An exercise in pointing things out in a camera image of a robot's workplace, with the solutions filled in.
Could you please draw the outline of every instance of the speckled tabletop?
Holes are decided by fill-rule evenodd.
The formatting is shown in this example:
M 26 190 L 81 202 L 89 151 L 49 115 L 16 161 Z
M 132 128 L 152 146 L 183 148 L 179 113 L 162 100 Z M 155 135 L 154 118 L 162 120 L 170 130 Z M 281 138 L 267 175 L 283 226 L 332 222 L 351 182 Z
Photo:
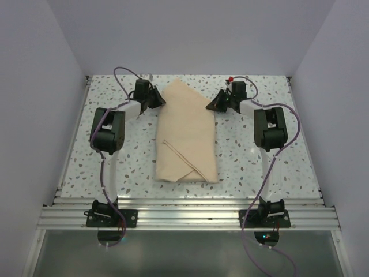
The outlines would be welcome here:
M 170 81 L 180 78 L 209 99 L 213 99 L 229 76 L 158 75 L 154 85 L 161 91 Z M 257 101 L 281 102 L 293 107 L 285 76 L 249 76 L 259 88 Z M 119 76 L 128 91 L 135 78 Z M 248 95 L 255 93 L 248 84 Z M 89 147 L 89 134 L 96 108 L 113 107 L 124 94 L 113 76 L 94 76 L 67 167 L 61 197 L 94 198 L 100 189 L 100 156 Z M 215 114 L 216 156 L 219 183 L 169 183 L 155 180 L 155 137 L 159 109 L 146 110 L 126 124 L 125 144 L 118 154 L 116 184 L 119 197 L 150 198 L 231 198 L 254 197 L 262 182 L 262 163 L 253 140 L 253 121 L 229 109 Z M 296 120 L 285 110 L 289 138 L 296 132 Z M 307 154 L 303 136 L 287 148 L 280 158 L 282 196 L 294 199 L 319 199 L 318 183 Z

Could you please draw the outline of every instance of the purple cable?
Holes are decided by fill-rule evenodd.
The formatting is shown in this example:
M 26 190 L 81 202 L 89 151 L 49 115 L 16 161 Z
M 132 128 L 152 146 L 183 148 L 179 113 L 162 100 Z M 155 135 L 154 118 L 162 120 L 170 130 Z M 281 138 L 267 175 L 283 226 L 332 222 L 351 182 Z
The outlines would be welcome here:
M 279 154 L 281 154 L 281 152 L 283 150 L 285 150 L 287 147 L 289 147 L 294 141 L 296 141 L 297 137 L 299 136 L 300 134 L 300 131 L 301 131 L 301 122 L 300 122 L 300 118 L 298 116 L 298 114 L 294 111 L 293 108 L 291 108 L 289 105 L 286 105 L 286 104 L 283 104 L 283 103 L 273 103 L 273 104 L 268 104 L 268 105 L 262 105 L 262 104 L 259 104 L 257 103 L 256 101 L 254 101 L 253 99 L 255 99 L 258 94 L 259 94 L 259 90 L 258 90 L 258 87 L 255 85 L 255 83 L 253 81 L 251 81 L 249 78 L 247 77 L 243 77 L 243 76 L 236 76 L 234 78 L 243 78 L 247 81 L 249 81 L 250 83 L 252 83 L 252 85 L 254 85 L 255 87 L 255 90 L 256 90 L 256 94 L 255 96 L 253 96 L 251 98 L 251 102 L 254 103 L 255 105 L 259 106 L 259 107 L 262 107 L 262 108 L 268 108 L 268 107 L 274 107 L 274 106 L 281 106 L 281 107 L 285 107 L 287 109 L 290 110 L 290 112 L 296 117 L 296 120 L 298 122 L 298 129 L 297 129 L 297 132 L 295 134 L 295 136 L 292 138 L 292 140 L 287 143 L 286 145 L 284 145 L 281 149 L 278 150 L 278 152 L 274 155 L 273 159 L 272 159 L 272 162 L 270 163 L 270 166 L 268 168 L 268 171 L 264 177 L 264 180 L 262 182 L 262 185 L 260 187 L 260 190 L 258 191 L 257 195 L 255 196 L 255 198 L 253 199 L 253 202 L 251 202 L 250 206 L 248 207 L 247 211 L 246 211 L 246 214 L 244 216 L 244 219 L 243 219 L 243 222 L 242 222 L 242 228 L 241 228 L 241 236 L 242 236 L 242 244 L 243 244 L 243 248 L 245 249 L 246 251 L 246 254 L 248 255 L 249 259 L 254 263 L 254 265 L 260 270 L 262 271 L 264 274 L 266 274 L 267 276 L 269 277 L 272 277 L 272 275 L 270 273 L 267 272 L 267 270 L 265 270 L 263 268 L 263 266 L 261 266 L 257 261 L 256 259 L 254 259 L 247 247 L 247 244 L 246 244 L 246 237 L 245 237 L 245 234 L 244 234 L 244 226 L 246 224 L 246 219 L 247 219 L 247 216 L 249 215 L 250 211 L 251 211 L 251 208 L 253 207 L 253 205 L 256 203 L 256 201 L 259 199 L 260 195 L 261 195 L 261 192 L 263 190 L 263 188 L 265 187 L 265 184 L 266 184 L 266 181 L 268 180 L 268 177 L 270 175 L 270 173 L 272 172 L 272 169 L 273 169 L 273 166 L 277 160 L 277 157 Z M 292 260 L 292 258 L 284 253 L 282 250 L 279 250 L 279 249 L 276 249 L 276 248 L 272 248 L 273 251 L 283 255 L 284 257 L 286 257 L 293 265 L 293 277 L 296 277 L 297 274 L 298 274 L 298 269 L 297 269 L 297 266 L 296 266 L 296 263 Z
M 103 126 L 103 123 L 104 123 L 104 121 L 105 121 L 105 119 L 106 119 L 106 117 L 108 116 L 108 113 L 110 112 L 110 111 L 114 111 L 114 110 L 116 110 L 116 109 L 118 109 L 118 108 L 120 108 L 120 107 L 123 107 L 124 105 L 127 105 L 128 103 L 129 103 L 129 101 L 130 101 L 130 98 L 129 98 L 129 95 L 128 95 L 128 93 L 127 93 L 127 91 L 126 91 L 126 89 L 124 88 L 124 86 L 121 84 L 121 82 L 119 81 L 119 79 L 118 79 L 118 77 L 117 77 L 117 75 L 116 75 L 116 70 L 117 69 L 124 69 L 124 70 L 127 70 L 128 72 L 130 72 L 130 73 L 132 73 L 132 74 L 134 74 L 137 78 L 140 78 L 140 76 L 138 76 L 136 73 L 134 73 L 132 70 L 130 70 L 130 69 L 128 69 L 128 68 L 124 68 L 124 67 L 122 67 L 122 66 L 117 66 L 115 69 L 114 69 L 114 77 L 115 77 L 115 80 L 116 80 L 116 82 L 119 84 L 119 86 L 121 87 L 121 89 L 123 90 L 123 92 L 125 93 L 125 95 L 127 96 L 127 99 L 123 102 L 123 103 L 121 103 L 121 104 L 119 104 L 119 105 L 117 105 L 116 107 L 113 107 L 113 108 L 108 108 L 108 109 L 106 109 L 106 111 L 105 111 L 105 113 L 104 113 L 104 115 L 103 115 L 103 117 L 101 118 L 101 120 L 100 120 L 100 122 L 99 122 L 99 124 L 97 124 L 97 127 L 96 127 L 96 129 L 95 129 L 95 131 L 93 132 L 93 134 L 92 134 L 92 136 L 91 136 L 91 139 L 90 139 L 90 147 L 92 148 L 92 149 L 94 149 L 97 153 L 99 153 L 100 154 L 100 156 L 101 156 L 101 159 L 102 159 L 102 161 L 101 161 L 101 167 L 100 167 L 100 186 L 101 186 L 101 189 L 103 190 L 103 193 L 104 193 L 104 196 L 105 196 L 105 198 L 106 198 L 106 200 L 108 201 L 108 203 L 109 203 L 109 205 L 110 205 L 110 207 L 119 215 L 119 217 L 121 218 L 121 220 L 122 220 L 122 222 L 123 222 L 123 228 L 122 228 L 122 235 L 120 236 L 120 238 L 116 241 L 116 242 L 114 242 L 114 243 L 112 243 L 111 245 L 109 245 L 109 243 L 107 243 L 106 244 L 106 246 L 107 247 L 112 247 L 112 246 L 114 246 L 114 245 L 117 245 L 118 243 L 120 243 L 121 242 L 121 240 L 123 239 L 123 237 L 125 236 L 125 234 L 126 234 L 126 225 L 127 225 L 127 223 L 126 223 L 126 219 L 125 219 L 125 217 L 122 215 L 122 213 L 117 209 L 117 207 L 116 206 L 114 206 L 113 205 L 113 203 L 111 202 L 111 200 L 109 199 L 109 196 L 108 196 L 108 194 L 106 193 L 106 191 L 105 191 L 105 185 L 104 185 L 104 180 L 103 180 L 103 173 L 104 173 L 104 164 L 105 164 L 105 156 L 104 156 L 104 154 L 102 153 L 102 151 L 101 150 L 99 150 L 99 149 L 97 149 L 97 148 L 95 148 L 94 146 L 93 146 L 93 141 L 95 140 L 95 138 L 96 138 L 96 135 L 97 135 L 97 133 L 98 133 L 98 131 L 101 129 L 101 127 Z

